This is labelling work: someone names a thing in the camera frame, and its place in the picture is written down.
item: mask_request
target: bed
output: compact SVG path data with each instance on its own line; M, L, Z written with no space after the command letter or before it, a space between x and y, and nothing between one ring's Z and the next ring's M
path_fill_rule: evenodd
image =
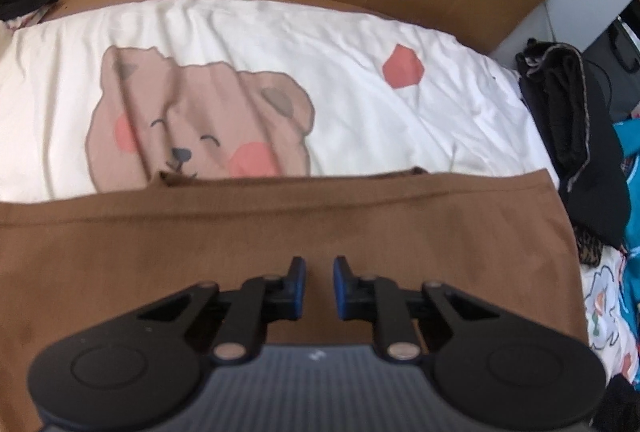
M265 0L152 0L2 36L2 202L142 188L156 170L546 169L558 184L518 75L436 30ZM583 266L583 296L590 346L609 377L632 380L623 266L613 249Z

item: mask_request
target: circular pad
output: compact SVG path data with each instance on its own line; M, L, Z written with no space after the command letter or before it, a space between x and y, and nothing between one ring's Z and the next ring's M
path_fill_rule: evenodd
M71 366L76 379L91 388L121 388L146 370L144 355L124 346L100 347L80 354Z
M586 346L543 328L454 337L436 355L442 395L461 412L507 430L553 430L592 417L602 364Z
M181 339L71 337L43 351L28 385L43 420L70 430L139 430L178 412L201 365Z

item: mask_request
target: bear ear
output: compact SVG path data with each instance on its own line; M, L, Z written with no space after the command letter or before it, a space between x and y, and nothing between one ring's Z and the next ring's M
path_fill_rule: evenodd
M260 95L276 112L298 123L306 136L314 126L315 109L305 89L284 73L257 73L269 75L267 80L259 80Z
M286 92L275 87L266 87L260 91L260 95L279 115L289 119L293 118L293 102Z
M103 86L105 82L121 84L130 78L138 68L134 60L137 60L139 51L134 48L109 47L102 58Z

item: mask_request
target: leopard print fabric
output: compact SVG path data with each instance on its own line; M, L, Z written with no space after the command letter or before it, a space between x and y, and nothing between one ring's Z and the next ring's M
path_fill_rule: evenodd
M575 242L578 244L578 258L581 264L599 266L604 244L587 228L574 224Z

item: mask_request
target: pink cheek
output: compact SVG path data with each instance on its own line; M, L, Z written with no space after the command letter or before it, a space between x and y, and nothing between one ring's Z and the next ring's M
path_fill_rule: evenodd
M126 114L121 115L116 120L114 136L116 145L121 151L127 154L136 154L138 152L138 142Z
M279 176L280 167L271 148L258 141L245 143L234 152L228 163L231 177Z

